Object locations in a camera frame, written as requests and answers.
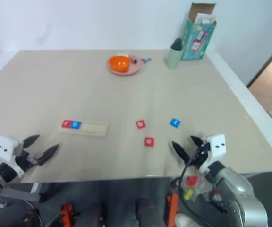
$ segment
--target green cup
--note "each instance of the green cup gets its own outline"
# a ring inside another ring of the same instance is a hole
[[[176,51],[170,48],[168,57],[168,68],[170,70],[175,70],[178,67],[179,61],[181,60],[183,51]]]

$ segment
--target pink plate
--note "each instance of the pink plate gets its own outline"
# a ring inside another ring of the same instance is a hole
[[[133,75],[133,74],[137,73],[137,72],[141,69],[141,66],[142,66],[142,61],[141,61],[140,58],[138,58],[138,57],[136,57],[136,56],[133,56],[133,58],[137,60],[137,63],[136,63],[136,64],[131,63],[131,64],[130,64],[130,68],[128,68],[128,71],[127,71],[127,72],[116,72],[116,71],[112,70],[112,69],[110,68],[109,59],[108,59],[108,61],[107,61],[107,69],[108,69],[110,72],[112,72],[112,73],[114,73],[114,74],[116,74],[116,75],[120,75],[120,76],[130,76],[130,75]]]

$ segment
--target black cable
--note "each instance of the black cable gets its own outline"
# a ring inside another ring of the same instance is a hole
[[[185,203],[184,198],[183,198],[183,189],[181,187],[182,184],[182,179],[184,177],[185,172],[187,171],[187,168],[190,166],[191,162],[193,161],[193,159],[200,153],[200,149],[198,149],[193,156],[187,161],[187,163],[185,164],[185,167],[181,173],[181,176],[179,178],[179,184],[178,184],[178,194],[179,194],[179,198],[182,202],[182,204],[186,207],[186,209],[191,212],[191,214],[193,214],[198,220],[201,220],[203,223],[205,223],[206,225],[208,225],[209,227],[214,227],[212,224],[210,224],[208,221],[204,220],[201,216],[199,216],[198,214],[196,214],[192,209],[190,209],[190,207]]]

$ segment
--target orange bowl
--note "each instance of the orange bowl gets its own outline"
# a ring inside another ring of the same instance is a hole
[[[110,68],[116,72],[127,72],[131,60],[126,56],[114,56],[109,60]]]

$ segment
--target red letter block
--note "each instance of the red letter block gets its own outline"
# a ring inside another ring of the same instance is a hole
[[[62,128],[70,128],[71,123],[72,123],[72,121],[70,121],[70,120],[64,120],[61,127]]]
[[[136,125],[137,125],[137,128],[139,128],[139,129],[145,128],[145,122],[144,122],[144,120],[137,121]]]
[[[144,140],[144,144],[146,146],[153,147],[154,146],[154,138],[146,137]]]

